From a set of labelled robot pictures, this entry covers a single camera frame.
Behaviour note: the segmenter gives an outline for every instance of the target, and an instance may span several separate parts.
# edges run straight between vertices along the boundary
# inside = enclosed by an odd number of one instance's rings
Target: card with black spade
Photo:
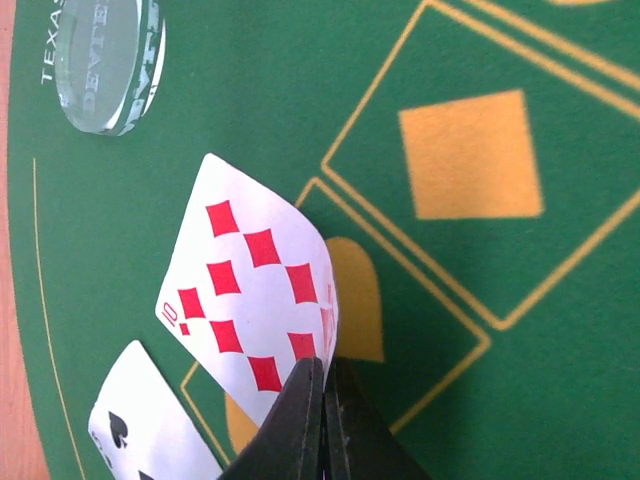
[[[89,417],[89,434],[116,480],[204,480],[222,473],[138,341],[120,354]]]

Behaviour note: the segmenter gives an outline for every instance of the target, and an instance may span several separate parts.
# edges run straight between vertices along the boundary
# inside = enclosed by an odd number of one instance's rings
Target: playing card
[[[117,480],[209,480],[222,473],[138,341],[105,379],[89,434]]]
[[[156,315],[261,425],[295,362],[336,344],[338,305],[326,244],[274,192],[205,156],[160,290]]]

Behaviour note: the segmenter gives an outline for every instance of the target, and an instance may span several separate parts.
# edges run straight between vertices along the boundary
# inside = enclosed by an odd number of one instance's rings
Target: yellow spade shape
[[[373,262],[360,245],[348,238],[331,238],[327,246],[340,307],[336,355],[383,362],[382,303]],[[229,395],[224,398],[231,445],[240,453],[255,437],[258,427]]]

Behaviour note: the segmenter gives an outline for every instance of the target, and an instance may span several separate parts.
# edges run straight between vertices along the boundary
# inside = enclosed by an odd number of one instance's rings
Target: poker table
[[[637,2],[165,1],[121,137],[59,106],[59,3],[17,2],[8,157],[52,478],[109,478],[87,421],[134,339],[221,465],[255,433],[154,315],[208,152],[327,240],[338,354],[434,479],[640,477]]]

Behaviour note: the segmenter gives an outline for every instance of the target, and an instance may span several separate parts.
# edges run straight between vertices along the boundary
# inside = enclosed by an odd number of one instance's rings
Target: wooden table edge
[[[7,124],[15,0],[0,0],[0,480],[47,480],[20,345],[9,251]]]

